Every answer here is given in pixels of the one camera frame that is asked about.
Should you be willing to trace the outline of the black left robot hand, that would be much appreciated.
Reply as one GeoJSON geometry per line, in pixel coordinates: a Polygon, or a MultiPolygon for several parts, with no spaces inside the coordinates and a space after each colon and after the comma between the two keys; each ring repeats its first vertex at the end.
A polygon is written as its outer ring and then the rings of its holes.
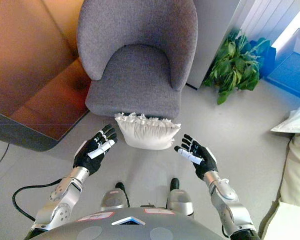
{"type": "Polygon", "coordinates": [[[84,167],[89,171],[89,175],[94,174],[99,170],[106,153],[116,143],[115,128],[108,124],[79,147],[74,157],[73,168],[84,167]]]}

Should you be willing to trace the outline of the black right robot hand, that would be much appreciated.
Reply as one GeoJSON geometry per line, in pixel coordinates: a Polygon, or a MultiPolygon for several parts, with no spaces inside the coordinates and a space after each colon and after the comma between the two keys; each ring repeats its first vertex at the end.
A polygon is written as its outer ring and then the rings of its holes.
{"type": "Polygon", "coordinates": [[[199,179],[203,180],[205,173],[209,171],[218,172],[217,161],[212,152],[190,135],[184,134],[181,146],[175,146],[174,150],[193,163],[199,179]]]}

